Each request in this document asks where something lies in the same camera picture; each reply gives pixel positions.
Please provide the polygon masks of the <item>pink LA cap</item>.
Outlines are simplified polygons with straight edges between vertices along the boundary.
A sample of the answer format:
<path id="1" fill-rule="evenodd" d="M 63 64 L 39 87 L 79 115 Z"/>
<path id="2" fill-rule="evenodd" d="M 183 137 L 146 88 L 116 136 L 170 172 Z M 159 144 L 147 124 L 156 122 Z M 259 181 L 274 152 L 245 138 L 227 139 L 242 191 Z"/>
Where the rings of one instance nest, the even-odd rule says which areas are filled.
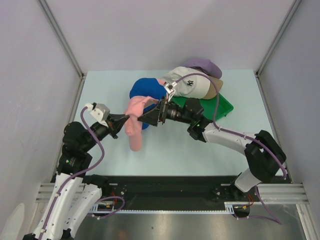
<path id="1" fill-rule="evenodd" d="M 124 131 L 129 139 L 129 147 L 132 151 L 138 152 L 142 147 L 142 125 L 138 118 L 143 115 L 144 109 L 157 104 L 158 100 L 150 96 L 134 96 L 129 102 L 124 114 L 129 116 L 124 124 Z"/>

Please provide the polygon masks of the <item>blue mesh cap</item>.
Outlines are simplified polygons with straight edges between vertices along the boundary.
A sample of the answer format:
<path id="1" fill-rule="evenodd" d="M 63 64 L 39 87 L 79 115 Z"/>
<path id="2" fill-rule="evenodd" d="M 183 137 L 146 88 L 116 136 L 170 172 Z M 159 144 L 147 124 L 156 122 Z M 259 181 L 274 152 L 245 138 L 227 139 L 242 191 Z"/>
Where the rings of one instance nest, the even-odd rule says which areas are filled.
<path id="1" fill-rule="evenodd" d="M 156 78 L 140 78 L 132 86 L 129 92 L 129 100 L 135 96 L 152 97 L 156 100 L 160 100 L 162 97 L 167 95 L 165 88 L 156 88 Z M 143 110 L 148 111 L 154 106 L 150 105 Z M 142 130 L 149 127 L 148 124 L 142 123 Z"/>

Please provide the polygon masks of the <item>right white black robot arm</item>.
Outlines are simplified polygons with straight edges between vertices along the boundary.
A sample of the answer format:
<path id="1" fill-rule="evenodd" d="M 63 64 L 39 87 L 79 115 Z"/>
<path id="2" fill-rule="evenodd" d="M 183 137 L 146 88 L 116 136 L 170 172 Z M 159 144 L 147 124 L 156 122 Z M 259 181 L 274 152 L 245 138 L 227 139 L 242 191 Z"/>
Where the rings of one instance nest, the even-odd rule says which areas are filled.
<path id="1" fill-rule="evenodd" d="M 287 177 L 284 167 L 287 157 L 269 132 L 235 132 L 218 126 L 206 118 L 203 112 L 199 99 L 189 98 L 183 106 L 179 106 L 162 98 L 154 108 L 139 116 L 138 120 L 155 127 L 166 120 L 186 123 L 189 125 L 187 132 L 194 140 L 218 144 L 244 155 L 248 168 L 236 177 L 230 188 L 231 196 L 237 201 L 242 201 L 248 196 L 249 190 L 260 183 L 269 183 L 278 171 L 282 171 L 284 178 Z"/>

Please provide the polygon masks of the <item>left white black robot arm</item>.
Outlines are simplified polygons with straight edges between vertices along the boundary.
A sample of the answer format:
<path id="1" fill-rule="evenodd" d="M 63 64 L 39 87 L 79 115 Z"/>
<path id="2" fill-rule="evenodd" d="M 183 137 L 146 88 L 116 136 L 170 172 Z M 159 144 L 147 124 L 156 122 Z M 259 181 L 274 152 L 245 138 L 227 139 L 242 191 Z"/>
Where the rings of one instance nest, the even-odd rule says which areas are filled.
<path id="1" fill-rule="evenodd" d="M 64 128 L 62 155 L 52 194 L 37 227 L 23 239 L 73 240 L 94 204 L 111 201 L 107 217 L 124 207 L 124 198 L 113 195 L 109 179 L 101 175 L 89 177 L 80 196 L 75 195 L 86 173 L 105 157 L 101 140 L 108 135 L 117 139 L 128 118 L 124 114 L 110 114 L 92 126 L 83 120 L 71 122 Z"/>

